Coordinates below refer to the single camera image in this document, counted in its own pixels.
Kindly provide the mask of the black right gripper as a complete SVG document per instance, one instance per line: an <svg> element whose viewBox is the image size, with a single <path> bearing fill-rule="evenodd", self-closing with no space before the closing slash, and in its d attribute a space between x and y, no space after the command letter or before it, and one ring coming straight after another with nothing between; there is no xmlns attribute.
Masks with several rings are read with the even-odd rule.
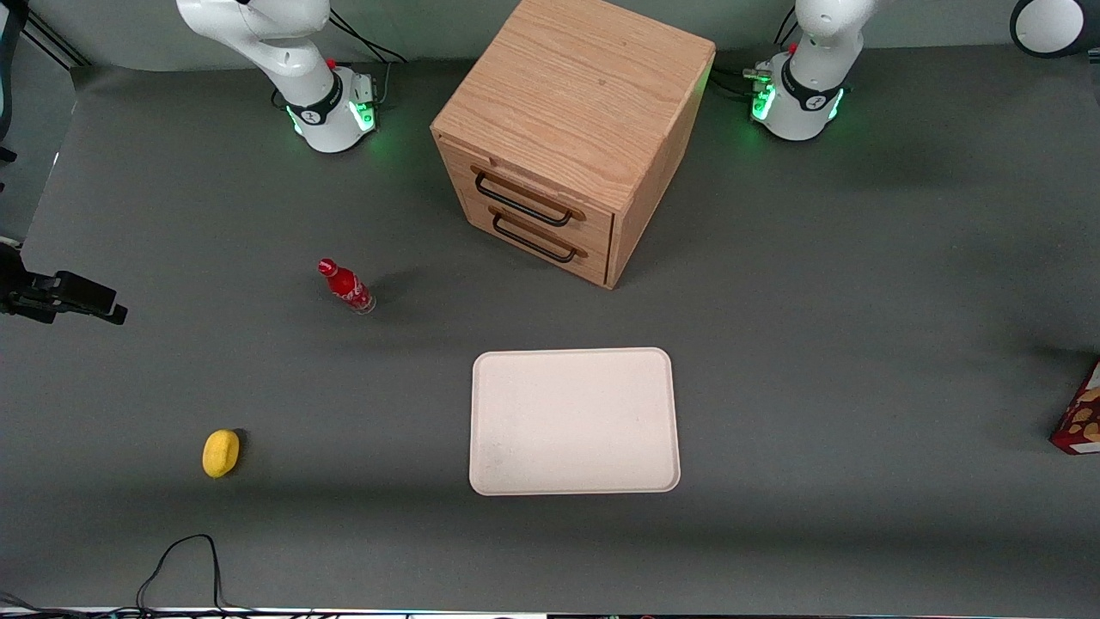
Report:
<svg viewBox="0 0 1100 619"><path fill-rule="evenodd" d="M38 277L25 269L16 248L1 248L1 313L23 316L43 324L52 324L63 313L125 324L129 310L116 302L114 289L74 272L56 272L55 278L55 298L52 298L38 288Z"/></svg>

